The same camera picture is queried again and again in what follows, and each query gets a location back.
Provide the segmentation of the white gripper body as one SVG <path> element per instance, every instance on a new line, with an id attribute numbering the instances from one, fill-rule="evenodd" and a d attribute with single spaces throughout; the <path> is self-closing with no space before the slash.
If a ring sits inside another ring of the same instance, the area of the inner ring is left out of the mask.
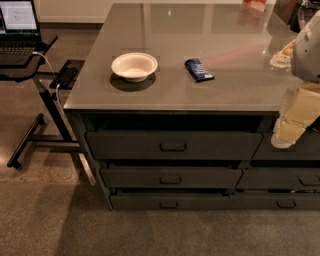
<path id="1" fill-rule="evenodd" d="M 320 116 L 320 85 L 303 83 L 300 88 L 289 91 L 282 101 L 279 114 L 271 144 L 276 148 L 289 148 Z"/>

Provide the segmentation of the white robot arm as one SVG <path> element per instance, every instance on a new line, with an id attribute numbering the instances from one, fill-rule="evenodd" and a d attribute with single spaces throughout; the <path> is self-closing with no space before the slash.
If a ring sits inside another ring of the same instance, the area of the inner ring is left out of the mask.
<path id="1" fill-rule="evenodd" d="M 302 80 L 299 88 L 288 91 L 281 103 L 271 144 L 279 149 L 294 145 L 320 116 L 320 11 L 291 43 L 291 73 Z"/>

